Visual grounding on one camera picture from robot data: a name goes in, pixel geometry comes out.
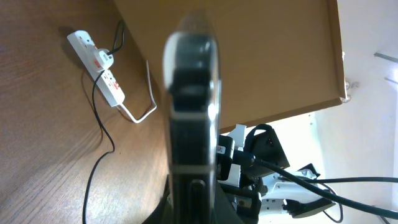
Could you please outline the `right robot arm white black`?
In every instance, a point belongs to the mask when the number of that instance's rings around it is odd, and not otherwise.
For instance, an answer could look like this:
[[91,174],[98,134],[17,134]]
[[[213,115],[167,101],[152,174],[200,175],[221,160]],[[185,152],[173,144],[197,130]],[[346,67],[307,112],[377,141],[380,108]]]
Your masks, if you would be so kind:
[[222,201],[216,206],[222,223],[257,223],[264,215],[307,218],[335,206],[332,200],[256,163],[263,160],[280,169],[290,165],[272,126],[259,124],[249,133],[245,129],[238,124],[218,138],[217,180]]

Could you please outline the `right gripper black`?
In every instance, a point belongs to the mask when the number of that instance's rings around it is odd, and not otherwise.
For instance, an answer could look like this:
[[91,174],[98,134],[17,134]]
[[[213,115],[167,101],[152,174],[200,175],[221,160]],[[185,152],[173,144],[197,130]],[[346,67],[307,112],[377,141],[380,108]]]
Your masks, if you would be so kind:
[[241,165],[247,164],[249,157],[242,150],[235,148],[235,140],[230,136],[220,135],[216,148],[217,181],[226,194],[232,208],[243,223],[256,224],[259,221],[261,195],[253,189],[240,186]]

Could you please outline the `black smartphone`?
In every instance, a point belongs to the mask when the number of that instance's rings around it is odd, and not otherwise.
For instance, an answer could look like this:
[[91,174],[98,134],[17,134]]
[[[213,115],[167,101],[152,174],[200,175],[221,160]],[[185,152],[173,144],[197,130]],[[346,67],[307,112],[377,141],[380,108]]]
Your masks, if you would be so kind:
[[213,223],[221,78],[205,11],[186,14],[162,59],[172,223]]

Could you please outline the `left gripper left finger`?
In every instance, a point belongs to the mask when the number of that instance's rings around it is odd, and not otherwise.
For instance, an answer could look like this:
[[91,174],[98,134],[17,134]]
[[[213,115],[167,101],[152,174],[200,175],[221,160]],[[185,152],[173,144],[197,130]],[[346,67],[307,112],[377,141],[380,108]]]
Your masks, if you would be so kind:
[[162,214],[165,210],[166,205],[168,204],[167,197],[169,196],[169,193],[169,181],[166,180],[164,185],[164,192],[160,202],[156,206],[155,210],[144,220],[142,224],[161,224]]

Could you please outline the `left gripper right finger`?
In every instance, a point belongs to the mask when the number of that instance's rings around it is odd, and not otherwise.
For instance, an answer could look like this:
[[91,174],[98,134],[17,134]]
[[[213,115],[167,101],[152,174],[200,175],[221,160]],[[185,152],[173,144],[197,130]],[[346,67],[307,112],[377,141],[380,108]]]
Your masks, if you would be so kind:
[[243,224],[220,186],[215,190],[214,214],[217,224]]

